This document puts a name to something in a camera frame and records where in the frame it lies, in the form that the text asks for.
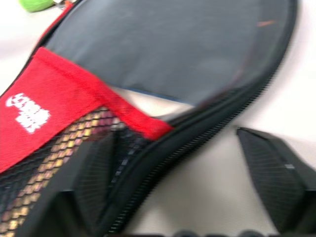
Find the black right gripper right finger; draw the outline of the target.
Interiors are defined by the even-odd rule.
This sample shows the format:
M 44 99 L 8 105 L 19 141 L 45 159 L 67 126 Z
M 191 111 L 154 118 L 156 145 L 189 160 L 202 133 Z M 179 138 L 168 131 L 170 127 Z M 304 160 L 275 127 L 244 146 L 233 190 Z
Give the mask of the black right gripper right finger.
M 252 183 L 279 233 L 315 234 L 316 171 L 282 139 L 237 129 Z

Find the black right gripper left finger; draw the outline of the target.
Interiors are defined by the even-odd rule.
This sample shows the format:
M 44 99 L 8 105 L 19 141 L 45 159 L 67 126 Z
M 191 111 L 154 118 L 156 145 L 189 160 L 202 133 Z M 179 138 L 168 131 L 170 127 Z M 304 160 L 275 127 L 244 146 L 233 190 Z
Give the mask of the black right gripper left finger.
M 53 175 L 17 237 L 94 237 L 106 204 L 112 133 L 92 135 Z

